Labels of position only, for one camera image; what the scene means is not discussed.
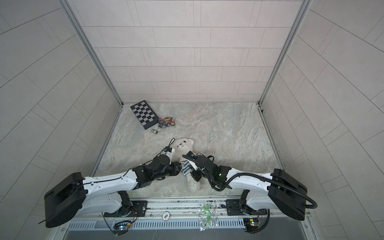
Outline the blue white striped knit sweater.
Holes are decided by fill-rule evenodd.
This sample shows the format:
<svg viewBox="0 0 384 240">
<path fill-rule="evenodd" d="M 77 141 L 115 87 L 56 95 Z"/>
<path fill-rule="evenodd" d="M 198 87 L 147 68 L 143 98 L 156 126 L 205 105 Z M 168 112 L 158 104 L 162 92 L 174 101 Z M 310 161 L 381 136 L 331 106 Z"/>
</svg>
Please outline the blue white striped knit sweater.
<svg viewBox="0 0 384 240">
<path fill-rule="evenodd" d="M 180 161 L 180 163 L 182 164 L 181 173 L 183 174 L 183 176 L 186 176 L 187 174 L 195 170 L 189 160 L 182 160 Z"/>
</svg>

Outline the clear bag of green parts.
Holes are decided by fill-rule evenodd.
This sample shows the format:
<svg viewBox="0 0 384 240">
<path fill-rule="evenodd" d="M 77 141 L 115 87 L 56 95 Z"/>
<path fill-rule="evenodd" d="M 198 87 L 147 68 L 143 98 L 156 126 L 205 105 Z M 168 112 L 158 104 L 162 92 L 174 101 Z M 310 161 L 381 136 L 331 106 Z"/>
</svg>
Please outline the clear bag of green parts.
<svg viewBox="0 0 384 240">
<path fill-rule="evenodd" d="M 219 226 L 217 205 L 215 203 L 209 202 L 207 204 L 202 205 L 198 213 L 200 231 L 214 229 Z"/>
</svg>

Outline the left aluminium corner post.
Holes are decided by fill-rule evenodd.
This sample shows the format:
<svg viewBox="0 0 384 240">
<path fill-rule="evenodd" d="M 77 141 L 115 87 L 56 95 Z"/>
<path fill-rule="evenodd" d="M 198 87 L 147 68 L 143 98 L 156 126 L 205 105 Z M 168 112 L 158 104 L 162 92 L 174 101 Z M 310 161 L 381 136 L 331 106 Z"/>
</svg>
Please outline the left aluminium corner post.
<svg viewBox="0 0 384 240">
<path fill-rule="evenodd" d="M 114 87 L 111 79 L 109 78 L 105 68 L 102 65 L 102 62 L 100 61 L 100 58 L 97 56 L 97 53 L 95 49 L 92 47 L 89 39 L 86 36 L 85 31 L 83 30 L 82 26 L 80 25 L 80 22 L 75 16 L 74 11 L 72 10 L 70 4 L 66 0 L 58 0 L 58 3 L 60 7 L 62 8 L 65 16 L 67 17 L 68 21 L 70 22 L 71 26 L 73 27 L 76 35 L 78 36 L 80 42 L 82 43 L 83 47 L 87 51 L 91 61 L 95 65 L 96 69 L 98 70 L 99 74 L 101 75 L 102 79 L 106 82 L 107 86 L 113 93 L 114 97 L 116 98 L 117 102 L 119 103 L 120 107 L 122 108 L 124 103 L 122 102 L 116 88 Z"/>
</svg>

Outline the right circuit board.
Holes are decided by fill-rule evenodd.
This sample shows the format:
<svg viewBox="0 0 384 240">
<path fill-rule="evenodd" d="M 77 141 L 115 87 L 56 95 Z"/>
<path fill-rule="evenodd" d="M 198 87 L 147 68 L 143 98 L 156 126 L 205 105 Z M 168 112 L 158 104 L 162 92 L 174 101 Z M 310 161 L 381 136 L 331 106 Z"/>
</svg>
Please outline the right circuit board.
<svg viewBox="0 0 384 240">
<path fill-rule="evenodd" d="M 244 231 L 249 234 L 258 232 L 260 227 L 259 219 L 243 219 L 245 229 Z"/>
</svg>

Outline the aluminium corner post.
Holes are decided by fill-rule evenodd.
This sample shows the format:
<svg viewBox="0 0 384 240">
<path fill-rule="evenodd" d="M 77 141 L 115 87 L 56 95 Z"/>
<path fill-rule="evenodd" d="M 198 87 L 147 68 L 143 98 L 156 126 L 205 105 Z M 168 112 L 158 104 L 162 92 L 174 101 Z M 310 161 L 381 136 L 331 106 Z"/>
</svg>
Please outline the aluminium corner post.
<svg viewBox="0 0 384 240">
<path fill-rule="evenodd" d="M 272 70 L 272 73 L 271 73 L 271 76 L 267 82 L 267 85 L 266 85 L 266 88 L 265 90 L 263 91 L 262 93 L 262 96 L 261 96 L 261 99 L 259 101 L 259 106 L 262 107 L 262 105 L 264 104 L 264 102 L 266 101 L 266 98 L 267 98 L 267 95 L 274 83 L 274 80 L 276 79 L 277 77 L 277 74 L 289 52 L 289 49 L 292 45 L 292 43 L 294 42 L 294 39 L 300 29 L 300 26 L 310 8 L 310 5 L 311 5 L 312 1 L 311 0 L 304 0 L 299 8 L 299 11 L 298 11 L 298 14 L 293 22 L 293 25 L 290 29 L 290 32 L 287 36 L 287 39 L 285 40 L 285 43 L 283 45 L 283 48 L 282 48 L 282 51 L 277 59 L 277 62 Z"/>
<path fill-rule="evenodd" d="M 97 56 L 97 53 L 95 49 L 92 47 L 89 39 L 86 36 L 85 31 L 83 30 L 82 26 L 80 25 L 80 22 L 75 16 L 74 11 L 72 10 L 70 4 L 66 0 L 58 0 L 58 3 L 60 7 L 62 8 L 65 16 L 67 17 L 68 21 L 70 22 L 71 26 L 73 27 L 76 35 L 78 36 L 80 42 L 82 43 L 83 47 L 87 51 L 91 61 L 95 65 L 96 69 L 98 70 L 99 74 L 101 75 L 102 79 L 106 82 L 107 86 L 113 93 L 114 97 L 116 98 L 117 102 L 119 103 L 120 107 L 122 108 L 124 103 L 122 102 L 116 88 L 114 87 L 111 79 L 109 78 L 105 68 L 102 65 L 102 62 L 100 61 L 100 58 Z"/>
</svg>

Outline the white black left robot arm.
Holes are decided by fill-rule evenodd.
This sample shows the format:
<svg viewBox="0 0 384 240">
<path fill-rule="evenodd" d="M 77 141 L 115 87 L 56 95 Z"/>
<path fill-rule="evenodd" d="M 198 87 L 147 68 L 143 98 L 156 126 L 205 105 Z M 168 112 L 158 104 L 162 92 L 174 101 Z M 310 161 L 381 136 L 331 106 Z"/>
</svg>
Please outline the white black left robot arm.
<svg viewBox="0 0 384 240">
<path fill-rule="evenodd" d="M 160 155 L 149 165 L 140 165 L 120 174 L 84 177 L 80 172 L 72 173 L 45 193 L 45 226 L 54 228 L 75 216 L 97 213 L 114 217 L 126 215 L 132 205 L 129 191 L 147 187 L 168 176 L 177 176 L 182 168 L 182 163 Z"/>
</svg>

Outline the round silver rail knob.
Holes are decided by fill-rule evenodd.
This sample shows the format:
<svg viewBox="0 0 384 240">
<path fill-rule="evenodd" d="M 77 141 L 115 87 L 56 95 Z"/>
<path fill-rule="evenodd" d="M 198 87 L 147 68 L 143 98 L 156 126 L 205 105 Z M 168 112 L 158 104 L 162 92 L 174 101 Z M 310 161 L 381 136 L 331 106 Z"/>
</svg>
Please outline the round silver rail knob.
<svg viewBox="0 0 384 240">
<path fill-rule="evenodd" d="M 168 221 L 169 219 L 170 219 L 170 212 L 168 212 L 168 211 L 166 211 L 166 212 L 164 212 L 163 214 L 162 214 L 162 219 L 163 219 L 163 221 Z"/>
</svg>

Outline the bag of colourful small parts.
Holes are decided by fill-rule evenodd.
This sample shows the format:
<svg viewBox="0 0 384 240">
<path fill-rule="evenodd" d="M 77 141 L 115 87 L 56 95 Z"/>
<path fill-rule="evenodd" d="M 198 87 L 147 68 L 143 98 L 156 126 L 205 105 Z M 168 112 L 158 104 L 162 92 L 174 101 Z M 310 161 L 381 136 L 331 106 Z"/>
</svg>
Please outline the bag of colourful small parts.
<svg viewBox="0 0 384 240">
<path fill-rule="evenodd" d="M 158 122 L 159 128 L 174 127 L 175 125 L 176 123 L 173 117 L 159 118 L 159 122 Z"/>
</svg>

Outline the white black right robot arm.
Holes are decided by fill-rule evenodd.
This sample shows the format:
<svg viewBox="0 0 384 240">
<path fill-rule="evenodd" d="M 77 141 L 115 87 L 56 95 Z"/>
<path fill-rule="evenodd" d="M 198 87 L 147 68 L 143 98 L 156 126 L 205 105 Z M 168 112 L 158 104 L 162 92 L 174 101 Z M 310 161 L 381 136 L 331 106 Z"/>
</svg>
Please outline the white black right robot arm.
<svg viewBox="0 0 384 240">
<path fill-rule="evenodd" d="M 303 221 L 306 209 L 316 209 L 318 203 L 308 197 L 308 189 L 281 169 L 256 174 L 218 166 L 211 157 L 189 152 L 183 155 L 193 169 L 206 178 L 217 192 L 226 189 L 243 190 L 241 211 L 246 215 L 261 209 L 278 209 L 286 216 Z"/>
</svg>

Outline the aluminium front mounting rail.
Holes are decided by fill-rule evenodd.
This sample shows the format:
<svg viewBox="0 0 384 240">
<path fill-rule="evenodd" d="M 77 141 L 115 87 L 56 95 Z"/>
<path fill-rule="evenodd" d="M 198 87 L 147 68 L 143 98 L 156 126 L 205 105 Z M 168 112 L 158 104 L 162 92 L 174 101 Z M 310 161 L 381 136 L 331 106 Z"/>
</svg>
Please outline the aluminium front mounting rail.
<svg viewBox="0 0 384 240">
<path fill-rule="evenodd" d="M 131 198 L 134 212 L 140 218 L 197 218 L 198 215 L 211 215 L 212 219 L 224 217 L 266 217 L 277 213 L 294 220 L 303 221 L 306 216 L 306 201 L 299 198 L 295 203 L 292 198 L 288 202 L 274 202 L 268 196 L 244 191 L 240 196 L 228 197 L 196 197 L 196 198 Z"/>
</svg>

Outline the white fluffy teddy bear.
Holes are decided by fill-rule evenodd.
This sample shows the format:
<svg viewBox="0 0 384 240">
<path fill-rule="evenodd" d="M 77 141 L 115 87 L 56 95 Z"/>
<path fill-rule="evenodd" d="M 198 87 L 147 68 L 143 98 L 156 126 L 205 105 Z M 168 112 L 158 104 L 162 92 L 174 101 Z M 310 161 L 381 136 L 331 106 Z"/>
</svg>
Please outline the white fluffy teddy bear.
<svg viewBox="0 0 384 240">
<path fill-rule="evenodd" d="M 193 151 L 193 145 L 194 140 L 188 139 L 188 138 L 182 138 L 175 140 L 175 142 L 172 144 L 172 148 L 175 149 L 175 153 L 173 154 L 173 161 L 180 162 L 182 160 L 186 160 L 182 157 L 182 155 L 187 154 L 189 151 Z M 187 174 L 186 176 L 187 183 L 188 183 L 188 190 L 191 192 L 197 192 L 201 184 L 199 182 L 196 182 L 193 178 L 191 173 Z"/>
</svg>

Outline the right aluminium corner post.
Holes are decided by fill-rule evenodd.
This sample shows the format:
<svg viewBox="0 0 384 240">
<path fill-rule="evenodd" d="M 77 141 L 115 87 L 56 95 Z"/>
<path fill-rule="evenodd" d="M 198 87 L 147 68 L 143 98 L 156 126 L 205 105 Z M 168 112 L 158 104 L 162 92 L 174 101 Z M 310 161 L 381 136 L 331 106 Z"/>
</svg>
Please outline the right aluminium corner post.
<svg viewBox="0 0 384 240">
<path fill-rule="evenodd" d="M 277 59 L 277 62 L 272 70 L 272 73 L 271 73 L 271 76 L 267 82 L 267 85 L 266 85 L 266 88 L 265 90 L 263 91 L 262 93 L 262 96 L 261 96 L 261 99 L 259 101 L 259 106 L 262 107 L 262 105 L 264 104 L 264 102 L 266 101 L 266 98 L 267 98 L 267 95 L 274 83 L 274 80 L 276 79 L 277 77 L 277 74 L 289 52 L 289 49 L 292 45 L 292 43 L 294 42 L 294 39 L 300 29 L 300 26 L 310 8 L 310 5 L 311 5 L 312 1 L 311 0 L 304 0 L 299 8 L 299 11 L 298 11 L 298 14 L 293 22 L 293 25 L 290 29 L 290 32 L 287 36 L 287 39 L 285 40 L 285 43 L 283 45 L 283 48 L 282 48 L 282 51 Z"/>
</svg>

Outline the left green circuit board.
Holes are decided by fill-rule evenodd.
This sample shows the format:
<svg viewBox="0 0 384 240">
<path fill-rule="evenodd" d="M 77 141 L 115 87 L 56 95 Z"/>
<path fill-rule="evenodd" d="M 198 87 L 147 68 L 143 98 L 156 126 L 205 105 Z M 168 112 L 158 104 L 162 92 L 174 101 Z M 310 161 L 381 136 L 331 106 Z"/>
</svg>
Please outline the left green circuit board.
<svg viewBox="0 0 384 240">
<path fill-rule="evenodd" d="M 131 228 L 132 223 L 133 222 L 129 221 L 129 220 L 115 223 L 115 225 L 113 226 L 113 230 L 115 232 L 115 235 L 117 235 L 117 236 L 125 235 L 129 231 L 129 229 Z"/>
</svg>

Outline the black white chessboard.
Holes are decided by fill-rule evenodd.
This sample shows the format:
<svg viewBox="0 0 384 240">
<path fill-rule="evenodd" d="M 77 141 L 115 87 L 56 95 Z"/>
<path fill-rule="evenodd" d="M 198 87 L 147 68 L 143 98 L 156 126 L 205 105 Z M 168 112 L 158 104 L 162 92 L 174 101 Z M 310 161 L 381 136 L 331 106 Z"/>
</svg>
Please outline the black white chessboard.
<svg viewBox="0 0 384 240">
<path fill-rule="evenodd" d="M 145 130 L 159 123 L 159 117 L 145 100 L 130 108 Z"/>
</svg>

